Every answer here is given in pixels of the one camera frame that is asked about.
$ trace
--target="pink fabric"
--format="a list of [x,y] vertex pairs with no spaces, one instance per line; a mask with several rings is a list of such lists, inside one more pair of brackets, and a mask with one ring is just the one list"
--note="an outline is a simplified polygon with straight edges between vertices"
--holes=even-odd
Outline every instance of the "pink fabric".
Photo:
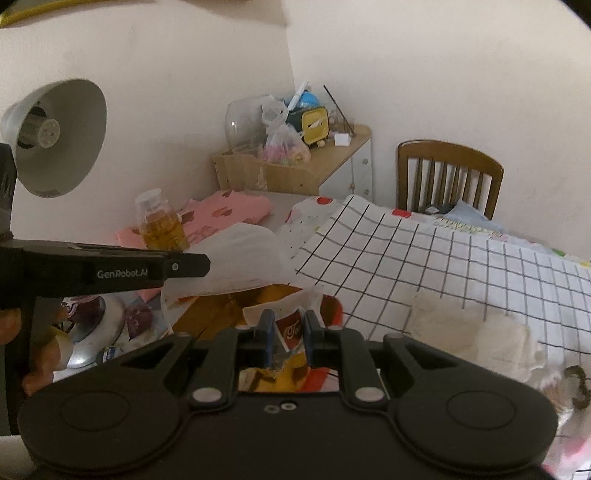
[[[187,240],[190,245],[194,245],[235,223],[256,225],[271,210],[271,201],[267,197],[254,197],[228,190],[216,192],[201,202],[189,200],[178,213],[183,219]],[[122,247],[146,248],[144,239],[135,226],[119,230],[116,235]],[[139,295],[144,301],[148,301],[159,292],[159,288],[151,288],[140,291]]]

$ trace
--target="bottle cap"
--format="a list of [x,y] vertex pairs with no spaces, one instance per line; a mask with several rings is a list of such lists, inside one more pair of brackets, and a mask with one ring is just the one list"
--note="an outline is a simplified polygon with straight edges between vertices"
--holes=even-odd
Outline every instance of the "bottle cap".
[[135,204],[142,210],[152,210],[162,203],[162,192],[160,189],[143,192],[135,199]]

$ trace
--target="white tube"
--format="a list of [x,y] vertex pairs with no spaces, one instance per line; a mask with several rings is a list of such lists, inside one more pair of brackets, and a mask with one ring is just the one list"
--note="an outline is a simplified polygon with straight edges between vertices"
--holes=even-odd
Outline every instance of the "white tube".
[[20,435],[0,437],[0,477],[23,480],[35,470]]

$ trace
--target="white grid cloth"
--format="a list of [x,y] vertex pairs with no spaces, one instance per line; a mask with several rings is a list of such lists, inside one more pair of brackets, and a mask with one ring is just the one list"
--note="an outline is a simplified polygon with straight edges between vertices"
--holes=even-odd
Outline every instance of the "white grid cloth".
[[295,284],[323,285],[343,305],[344,325],[366,339],[408,333],[411,302],[428,289],[476,307],[483,320],[510,315],[529,325],[548,362],[591,374],[590,271],[559,257],[417,223],[353,195],[294,262]]

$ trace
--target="wooden chair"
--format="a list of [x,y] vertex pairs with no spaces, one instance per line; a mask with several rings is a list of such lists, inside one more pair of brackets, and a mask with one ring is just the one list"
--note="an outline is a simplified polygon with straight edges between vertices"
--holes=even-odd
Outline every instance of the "wooden chair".
[[[409,207],[408,163],[409,159],[412,158],[417,159],[417,171],[414,178],[413,201]],[[423,182],[423,162],[425,161],[428,162],[428,173],[426,182]],[[437,163],[440,163],[441,167],[439,168],[436,183]],[[447,177],[448,170],[453,170],[453,174],[450,172],[449,179]],[[478,175],[478,183],[474,191],[473,201],[471,201],[472,191],[470,187],[472,178],[475,175]],[[484,175],[491,177],[484,210],[485,216],[490,220],[495,213],[496,201],[499,198],[503,180],[503,167],[496,160],[478,150],[438,140],[403,142],[398,146],[398,208],[419,212],[421,205],[424,207],[429,205],[455,206],[460,199],[460,193],[464,202],[472,203],[474,208],[478,208],[483,193]],[[422,198],[423,201],[421,201],[421,193],[424,191],[423,183],[426,184],[426,192]],[[435,185],[437,191],[435,198],[433,198]]]

